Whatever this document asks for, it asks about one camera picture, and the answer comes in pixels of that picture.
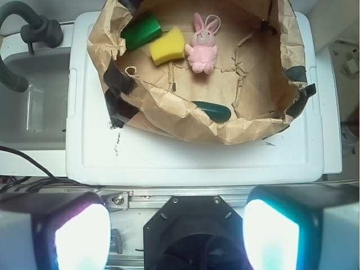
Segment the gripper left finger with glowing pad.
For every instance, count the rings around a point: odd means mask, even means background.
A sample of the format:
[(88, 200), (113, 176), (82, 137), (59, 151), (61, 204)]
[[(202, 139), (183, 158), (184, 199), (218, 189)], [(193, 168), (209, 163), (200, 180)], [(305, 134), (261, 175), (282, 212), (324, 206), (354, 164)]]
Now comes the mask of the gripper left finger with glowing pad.
[(104, 269), (110, 231), (96, 193), (2, 193), (1, 269)]

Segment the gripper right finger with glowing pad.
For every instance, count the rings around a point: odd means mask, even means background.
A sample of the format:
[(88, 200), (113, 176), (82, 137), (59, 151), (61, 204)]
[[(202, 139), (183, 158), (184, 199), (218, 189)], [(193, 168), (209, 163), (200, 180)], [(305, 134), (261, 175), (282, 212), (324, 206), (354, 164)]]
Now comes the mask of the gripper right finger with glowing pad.
[(359, 187), (256, 186), (242, 233), (254, 269), (359, 269)]

